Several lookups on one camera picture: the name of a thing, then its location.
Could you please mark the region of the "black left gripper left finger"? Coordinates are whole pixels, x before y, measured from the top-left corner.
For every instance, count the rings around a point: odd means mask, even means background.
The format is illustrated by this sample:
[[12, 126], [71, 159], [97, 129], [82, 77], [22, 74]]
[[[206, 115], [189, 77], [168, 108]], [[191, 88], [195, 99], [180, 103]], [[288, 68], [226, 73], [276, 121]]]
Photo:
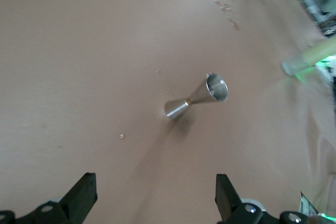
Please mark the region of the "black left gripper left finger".
[[96, 174], [85, 173], [59, 202], [48, 201], [20, 218], [3, 210], [1, 223], [83, 223], [97, 199]]

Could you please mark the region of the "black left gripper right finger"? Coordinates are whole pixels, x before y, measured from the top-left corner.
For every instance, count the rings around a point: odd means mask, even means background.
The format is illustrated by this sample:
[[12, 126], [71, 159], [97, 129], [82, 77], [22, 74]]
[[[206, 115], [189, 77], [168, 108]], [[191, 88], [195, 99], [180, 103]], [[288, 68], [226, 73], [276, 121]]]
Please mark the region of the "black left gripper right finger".
[[284, 211], [275, 218], [260, 202], [241, 199], [225, 174], [216, 175], [215, 202], [222, 219], [220, 223], [308, 223], [308, 217], [302, 213]]

